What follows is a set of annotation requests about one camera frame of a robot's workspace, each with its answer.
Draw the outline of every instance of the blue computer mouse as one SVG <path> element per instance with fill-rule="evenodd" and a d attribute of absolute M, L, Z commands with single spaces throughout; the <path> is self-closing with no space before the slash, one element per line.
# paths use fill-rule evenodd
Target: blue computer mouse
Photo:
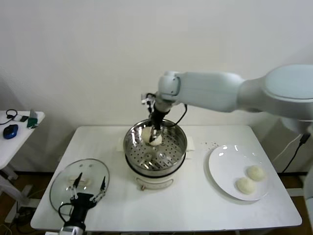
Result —
<path fill-rule="evenodd" d="M 3 137 L 7 140 L 16 136 L 19 126 L 17 124 L 9 125 L 3 130 Z"/>

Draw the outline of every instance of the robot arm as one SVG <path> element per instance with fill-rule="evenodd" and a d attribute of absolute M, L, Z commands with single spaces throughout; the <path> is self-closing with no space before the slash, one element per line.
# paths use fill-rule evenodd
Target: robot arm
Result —
<path fill-rule="evenodd" d="M 227 72 L 166 72 L 150 115 L 153 125 L 159 126 L 180 102 L 219 112 L 268 112 L 281 116 L 289 129 L 305 133 L 313 121 L 313 66 L 279 67 L 254 80 Z"/>

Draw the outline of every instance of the floor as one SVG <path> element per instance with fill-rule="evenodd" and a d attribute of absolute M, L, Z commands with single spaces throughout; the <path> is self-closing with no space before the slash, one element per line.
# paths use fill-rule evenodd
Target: floor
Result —
<path fill-rule="evenodd" d="M 34 194 L 32 198 L 41 198 L 44 193 L 44 188 L 47 187 L 51 176 L 49 175 L 20 175 L 19 178 L 14 182 L 14 185 L 19 189 L 22 190 L 25 185 L 32 184 L 34 185 L 31 193 L 40 192 Z M 300 188 L 302 187 L 302 182 L 298 177 L 294 176 L 284 176 L 281 177 L 281 180 L 286 188 Z M 275 229 L 268 233 L 268 235 L 313 235 L 312 229 L 310 226 L 310 222 L 308 219 L 308 214 L 305 206 L 304 199 L 302 197 L 293 197 L 292 198 L 294 204 L 296 205 L 298 211 L 301 214 L 303 219 L 303 223 L 301 226 L 292 227 L 292 228 L 282 228 L 282 229 Z M 4 219 L 8 212 L 11 210 L 12 206 L 14 205 L 14 200 L 7 196 L 5 193 L 2 193 L 0 196 L 0 224 L 4 223 Z M 35 231 L 30 227 L 29 221 L 31 219 L 31 211 L 24 211 L 21 212 L 22 219 L 18 222 L 19 230 L 22 233 L 17 231 L 17 224 L 13 223 L 10 226 L 13 235 L 20 235 L 23 233 L 28 233 L 30 235 L 44 235 L 44 232 Z M 4 226 L 0 226 L 0 235 L 4 235 L 6 233 L 6 229 Z M 240 235 L 248 235 L 251 231 L 240 231 Z M 230 232 L 210 232 L 210 233 L 195 233 L 196 235 L 235 235 L 234 231 Z M 193 233 L 175 233 L 175 235 L 194 235 Z"/>

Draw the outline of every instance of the white wall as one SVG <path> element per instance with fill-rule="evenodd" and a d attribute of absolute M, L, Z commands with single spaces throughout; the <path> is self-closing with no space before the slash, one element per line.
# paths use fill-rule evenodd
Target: white wall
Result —
<path fill-rule="evenodd" d="M 312 9 L 310 0 L 1 0 L 0 100 L 9 92 L 19 108 L 46 113 L 15 167 L 53 171 L 78 126 L 146 118 L 140 94 L 165 70 L 253 79 L 312 62 Z M 190 107 L 182 124 L 249 124 L 262 139 L 267 118 Z"/>

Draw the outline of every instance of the glass pot lid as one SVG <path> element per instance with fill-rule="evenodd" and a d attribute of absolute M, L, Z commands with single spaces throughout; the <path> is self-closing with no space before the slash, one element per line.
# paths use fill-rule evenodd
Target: glass pot lid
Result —
<path fill-rule="evenodd" d="M 54 179 L 50 188 L 50 202 L 57 211 L 63 203 L 70 203 L 71 192 L 70 186 L 75 179 L 82 173 L 81 179 L 77 186 L 77 193 L 89 193 L 97 195 L 100 191 L 104 177 L 107 190 L 109 185 L 109 170 L 107 166 L 97 159 L 84 159 L 71 163 Z M 62 214 L 69 215 L 71 206 L 61 208 Z"/>

